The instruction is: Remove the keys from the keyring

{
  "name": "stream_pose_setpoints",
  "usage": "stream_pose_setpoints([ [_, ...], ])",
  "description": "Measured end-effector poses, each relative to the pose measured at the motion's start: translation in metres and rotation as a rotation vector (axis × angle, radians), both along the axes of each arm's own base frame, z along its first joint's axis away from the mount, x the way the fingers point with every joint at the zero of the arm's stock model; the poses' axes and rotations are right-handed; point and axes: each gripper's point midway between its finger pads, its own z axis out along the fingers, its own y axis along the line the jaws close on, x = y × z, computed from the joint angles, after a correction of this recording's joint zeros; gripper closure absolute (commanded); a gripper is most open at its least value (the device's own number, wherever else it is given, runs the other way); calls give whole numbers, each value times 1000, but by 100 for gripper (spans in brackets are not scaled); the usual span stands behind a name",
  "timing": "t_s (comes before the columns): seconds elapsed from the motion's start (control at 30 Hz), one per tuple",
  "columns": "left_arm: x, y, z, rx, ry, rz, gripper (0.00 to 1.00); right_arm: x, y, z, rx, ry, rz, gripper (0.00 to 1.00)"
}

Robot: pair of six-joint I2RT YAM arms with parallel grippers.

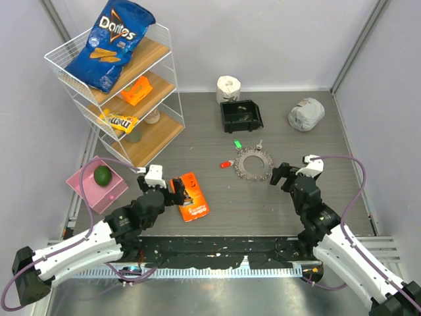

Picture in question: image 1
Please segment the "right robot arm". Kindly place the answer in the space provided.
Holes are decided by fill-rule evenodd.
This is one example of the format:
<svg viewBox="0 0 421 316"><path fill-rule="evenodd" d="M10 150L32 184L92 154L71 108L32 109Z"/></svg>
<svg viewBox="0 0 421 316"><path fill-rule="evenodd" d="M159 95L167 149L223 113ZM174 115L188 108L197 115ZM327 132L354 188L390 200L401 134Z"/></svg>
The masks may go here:
<svg viewBox="0 0 421 316"><path fill-rule="evenodd" d="M316 185L324 163L314 155L303 159L304 167L282 163L272 170L270 183L285 182L303 224L297 250L305 259L326 264L360 298L370 315L419 315L420 286L405 282L374 257L331 207L322 200Z"/></svg>

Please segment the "red key tag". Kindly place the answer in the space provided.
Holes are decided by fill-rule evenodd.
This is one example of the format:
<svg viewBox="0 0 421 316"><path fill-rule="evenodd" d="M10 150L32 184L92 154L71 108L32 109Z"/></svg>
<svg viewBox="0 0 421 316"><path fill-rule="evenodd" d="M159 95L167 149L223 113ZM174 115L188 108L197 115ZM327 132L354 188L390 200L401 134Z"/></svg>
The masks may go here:
<svg viewBox="0 0 421 316"><path fill-rule="evenodd" d="M219 165L219 167L220 167L221 169L225 169L225 168L230 167L231 165L232 165L232 162L231 162L231 161L225 161L225 162L221 163L221 164Z"/></svg>

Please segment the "large metal disc keyring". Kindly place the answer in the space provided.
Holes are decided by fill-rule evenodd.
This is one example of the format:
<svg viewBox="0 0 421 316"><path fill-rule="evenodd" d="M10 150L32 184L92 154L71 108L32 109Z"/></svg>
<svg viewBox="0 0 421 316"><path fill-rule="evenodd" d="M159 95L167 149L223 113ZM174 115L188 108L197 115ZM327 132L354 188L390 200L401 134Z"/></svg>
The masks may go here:
<svg viewBox="0 0 421 316"><path fill-rule="evenodd" d="M262 182L271 175L274 162L271 154L267 151L246 147L237 154L233 167L240 178Z"/></svg>

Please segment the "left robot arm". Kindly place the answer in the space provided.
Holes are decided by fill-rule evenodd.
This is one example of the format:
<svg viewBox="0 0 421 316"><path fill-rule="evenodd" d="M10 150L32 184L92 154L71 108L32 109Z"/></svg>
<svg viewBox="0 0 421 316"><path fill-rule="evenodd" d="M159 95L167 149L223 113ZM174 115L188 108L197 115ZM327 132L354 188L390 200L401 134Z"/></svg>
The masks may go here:
<svg viewBox="0 0 421 316"><path fill-rule="evenodd" d="M185 185L179 178L169 183L148 184L137 179L142 196L115 209L87 231L41 250L26 246L16 252L12 274L22 306L46 297L52 288L98 264L136 260L139 235L151 228L168 206L182 205Z"/></svg>

